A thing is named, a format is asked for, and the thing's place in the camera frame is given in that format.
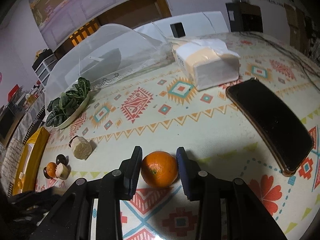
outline tissue pack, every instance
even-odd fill
[[[240,56],[229,50],[222,40],[177,41],[172,52],[198,91],[239,78]]]

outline fabric cloth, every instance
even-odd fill
[[[44,110],[44,93],[40,94],[33,105],[28,109],[17,126],[6,151],[0,155],[1,184],[7,194],[11,194],[12,185],[16,177],[17,167],[23,150],[26,135],[32,124]]]
[[[215,177],[242,178],[286,237],[299,239],[320,207],[320,94],[295,62],[268,43],[236,33],[206,38],[211,37],[222,39],[241,56],[237,81],[199,92],[172,63],[94,91],[85,111],[69,127],[51,129],[36,190],[68,188],[81,177],[102,178],[130,158],[136,145],[142,147],[143,156],[157,150],[174,155],[183,146],[191,159]],[[251,77],[275,92],[314,138],[313,150],[290,178],[282,175],[257,131],[226,98],[228,86]],[[311,78],[320,86],[318,78]],[[90,140],[94,148],[85,161],[76,159],[68,146],[75,135]],[[64,181],[46,179],[42,170],[58,154],[69,156],[71,173]],[[179,180],[169,188],[153,189],[140,176],[134,198],[121,202],[124,239],[193,240],[197,214],[198,202],[187,200]],[[226,239],[225,221],[222,239]]]

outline leafy greens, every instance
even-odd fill
[[[67,120],[87,97],[91,90],[90,81],[79,77],[76,90],[69,90],[61,94],[61,97],[50,101],[47,111],[51,112],[46,121],[46,126],[57,127]]]

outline white plate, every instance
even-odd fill
[[[77,117],[79,114],[82,113],[82,111],[85,109],[87,106],[88,102],[90,99],[90,92],[87,94],[87,97],[83,100],[83,102],[79,105],[77,110],[67,119],[65,120],[62,124],[57,126],[58,129],[63,129],[66,128],[68,125],[70,125]]]

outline mesh food cover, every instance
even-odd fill
[[[102,88],[161,62],[168,51],[161,41],[123,25],[103,25],[55,65],[45,88],[45,109],[80,76],[93,88]]]

